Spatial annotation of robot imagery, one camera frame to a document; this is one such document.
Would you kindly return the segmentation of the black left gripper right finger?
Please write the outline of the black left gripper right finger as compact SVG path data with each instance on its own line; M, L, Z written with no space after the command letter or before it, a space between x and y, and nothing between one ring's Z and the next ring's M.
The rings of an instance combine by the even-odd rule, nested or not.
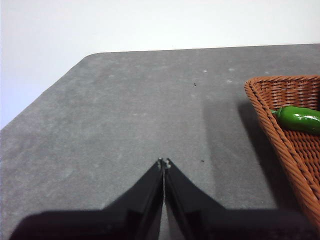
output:
M169 158L164 160L166 203L186 240L212 240L212 213L225 208L199 189Z

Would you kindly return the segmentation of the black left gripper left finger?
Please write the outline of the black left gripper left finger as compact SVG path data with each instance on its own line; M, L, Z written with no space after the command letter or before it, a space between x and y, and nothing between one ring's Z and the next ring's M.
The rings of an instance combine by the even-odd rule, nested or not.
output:
M108 217L108 240L157 240L164 202L162 158L103 211Z

